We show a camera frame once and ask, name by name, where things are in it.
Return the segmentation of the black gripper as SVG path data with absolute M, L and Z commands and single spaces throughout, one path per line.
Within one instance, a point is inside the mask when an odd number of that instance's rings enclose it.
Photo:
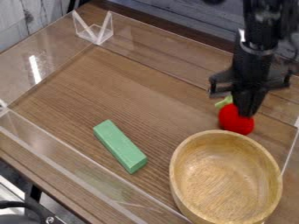
M 232 94 L 233 104 L 244 117 L 258 110 L 266 90 L 288 88 L 292 72 L 278 72 L 272 66 L 276 48 L 257 49 L 238 29 L 230 67 L 209 77 L 209 97 Z

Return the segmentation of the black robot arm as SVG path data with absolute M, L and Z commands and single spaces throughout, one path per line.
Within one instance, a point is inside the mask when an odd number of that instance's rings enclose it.
M 250 117 L 258 110 L 266 93 L 286 88 L 294 75 L 290 63 L 285 71 L 272 68 L 276 48 L 285 41 L 299 54 L 292 35 L 299 32 L 299 0 L 242 0 L 244 28 L 234 38 L 230 66 L 209 77 L 209 96 L 232 95 L 237 113 Z

